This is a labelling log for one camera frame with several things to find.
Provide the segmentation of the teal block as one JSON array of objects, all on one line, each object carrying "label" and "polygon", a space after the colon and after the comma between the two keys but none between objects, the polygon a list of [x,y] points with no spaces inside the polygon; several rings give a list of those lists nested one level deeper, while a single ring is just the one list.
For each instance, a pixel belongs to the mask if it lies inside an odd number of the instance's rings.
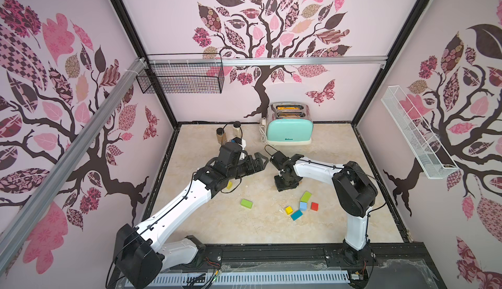
[{"label": "teal block", "polygon": [[292,219],[293,221],[298,220],[298,219],[299,219],[299,218],[301,218],[302,216],[303,216],[303,212],[302,212],[301,210],[298,210],[298,211],[296,211],[296,212],[294,212],[294,213],[292,213],[292,214],[290,215],[290,217],[291,217],[291,219]]}]

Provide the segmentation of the light blue cube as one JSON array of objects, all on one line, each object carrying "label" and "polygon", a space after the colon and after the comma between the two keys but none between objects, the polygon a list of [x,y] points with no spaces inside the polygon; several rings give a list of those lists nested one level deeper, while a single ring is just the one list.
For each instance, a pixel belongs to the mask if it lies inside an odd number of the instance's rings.
[{"label": "light blue cube", "polygon": [[307,208],[308,208],[308,203],[307,203],[307,202],[301,201],[301,202],[299,203],[299,209],[300,209],[301,211],[306,211],[306,210],[307,210]]}]

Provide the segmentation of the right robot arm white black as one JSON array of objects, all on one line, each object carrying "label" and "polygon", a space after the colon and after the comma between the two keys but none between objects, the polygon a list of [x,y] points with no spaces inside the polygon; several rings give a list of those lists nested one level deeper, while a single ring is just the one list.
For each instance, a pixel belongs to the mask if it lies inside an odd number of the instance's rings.
[{"label": "right robot arm white black", "polygon": [[271,163],[278,170],[275,185],[279,192],[297,188],[304,178],[333,185],[339,204],[347,215],[344,255],[352,260],[362,255],[369,243],[369,213],[378,195],[376,186],[362,168],[353,161],[330,164],[301,154],[287,157],[281,151],[272,154]]}]

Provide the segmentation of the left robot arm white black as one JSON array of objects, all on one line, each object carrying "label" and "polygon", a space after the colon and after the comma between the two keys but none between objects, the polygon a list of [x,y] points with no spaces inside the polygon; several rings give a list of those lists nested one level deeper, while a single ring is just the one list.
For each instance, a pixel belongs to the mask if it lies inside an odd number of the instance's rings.
[{"label": "left robot arm white black", "polygon": [[146,288],[167,268],[192,263],[203,250],[194,237],[167,243],[171,234],[197,209],[238,180],[263,171],[269,160],[249,155],[245,142],[228,142],[195,171],[189,185],[160,211],[136,226],[123,225],[116,233],[113,264],[133,288]]}]

